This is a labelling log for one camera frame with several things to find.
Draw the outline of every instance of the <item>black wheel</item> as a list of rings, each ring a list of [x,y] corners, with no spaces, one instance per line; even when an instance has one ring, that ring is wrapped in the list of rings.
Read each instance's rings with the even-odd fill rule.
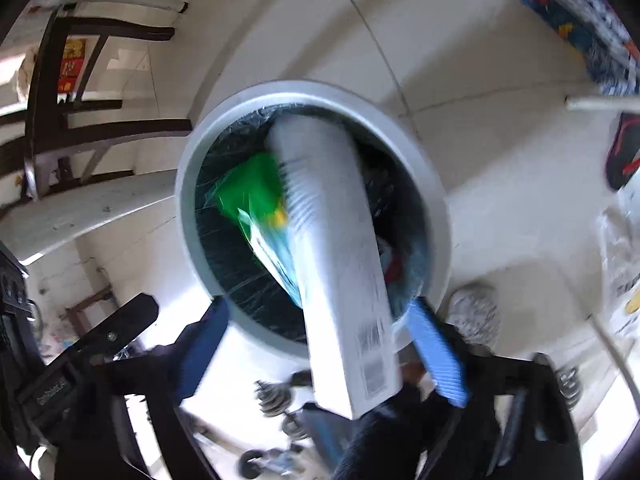
[[[238,459],[238,474],[249,480],[258,478],[264,471],[264,468],[257,462],[257,459],[262,457],[264,457],[264,451],[261,449],[250,449],[242,453]]]

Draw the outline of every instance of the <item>colorful fabric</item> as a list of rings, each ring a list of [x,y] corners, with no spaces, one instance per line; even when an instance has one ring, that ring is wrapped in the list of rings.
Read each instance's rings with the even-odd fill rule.
[[[584,59],[606,95],[640,93],[640,52],[606,0],[522,0]]]

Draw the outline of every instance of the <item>barcode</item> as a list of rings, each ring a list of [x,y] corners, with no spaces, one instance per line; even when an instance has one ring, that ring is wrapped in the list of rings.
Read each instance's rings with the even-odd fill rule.
[[[385,389],[385,364],[382,358],[378,358],[362,368],[364,373],[364,383],[369,397]]]
[[[361,354],[364,354],[369,350],[380,348],[380,332],[378,331],[377,321],[360,327],[360,331],[358,332],[358,343],[360,345]]]

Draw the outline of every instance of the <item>wooden chair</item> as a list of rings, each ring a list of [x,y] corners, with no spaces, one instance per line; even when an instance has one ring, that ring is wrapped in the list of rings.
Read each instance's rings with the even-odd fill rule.
[[[157,119],[89,124],[69,128],[69,114],[94,110],[118,110],[122,100],[82,101],[82,95],[95,63],[108,37],[135,38],[147,41],[168,41],[173,27],[148,27],[111,18],[57,17],[54,12],[47,23],[31,79],[26,110],[0,116],[3,124],[24,122],[24,136],[0,146],[0,178],[24,169],[22,197],[18,203],[38,200],[36,168],[52,168],[58,161],[81,152],[94,150],[80,177],[70,174],[70,165],[60,166],[60,183],[40,189],[48,194],[74,187],[132,175],[132,171],[117,171],[92,175],[107,150],[116,144],[150,137],[187,136],[191,133],[188,119]],[[97,44],[86,61],[75,97],[67,95],[58,102],[58,77],[66,38],[69,35],[98,36]]]

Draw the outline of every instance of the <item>trash can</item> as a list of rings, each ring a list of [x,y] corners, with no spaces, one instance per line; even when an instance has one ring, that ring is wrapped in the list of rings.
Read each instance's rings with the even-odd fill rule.
[[[212,296],[226,294],[231,322],[278,354],[306,359],[302,310],[262,266],[240,229],[205,193],[227,171],[266,151],[282,114],[339,122],[353,137],[376,234],[399,255],[399,277],[387,283],[398,349],[410,336],[404,306],[426,296],[437,307],[449,279],[450,226],[440,179],[412,134],[355,94],[309,81],[253,86],[214,108],[194,129],[176,179],[178,224],[193,270]]]

